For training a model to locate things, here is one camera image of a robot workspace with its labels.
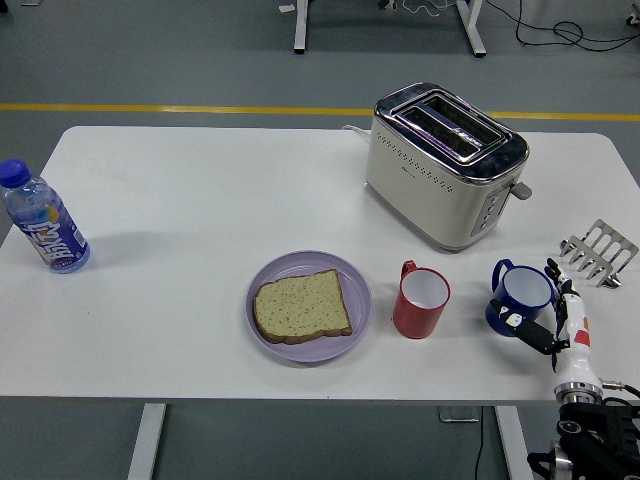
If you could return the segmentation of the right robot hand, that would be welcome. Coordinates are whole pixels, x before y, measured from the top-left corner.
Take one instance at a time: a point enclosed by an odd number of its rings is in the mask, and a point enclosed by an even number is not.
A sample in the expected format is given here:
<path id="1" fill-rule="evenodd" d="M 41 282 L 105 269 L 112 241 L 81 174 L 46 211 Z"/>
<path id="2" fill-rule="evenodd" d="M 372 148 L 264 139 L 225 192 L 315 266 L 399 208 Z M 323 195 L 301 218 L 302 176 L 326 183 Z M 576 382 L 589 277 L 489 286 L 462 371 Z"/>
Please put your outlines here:
<path id="1" fill-rule="evenodd" d="M 597 403 L 602 382 L 590 365 L 584 302 L 572 280 L 549 258 L 542 272 L 499 261 L 485 316 L 496 332 L 513 336 L 552 358 L 554 394 L 562 403 Z"/>

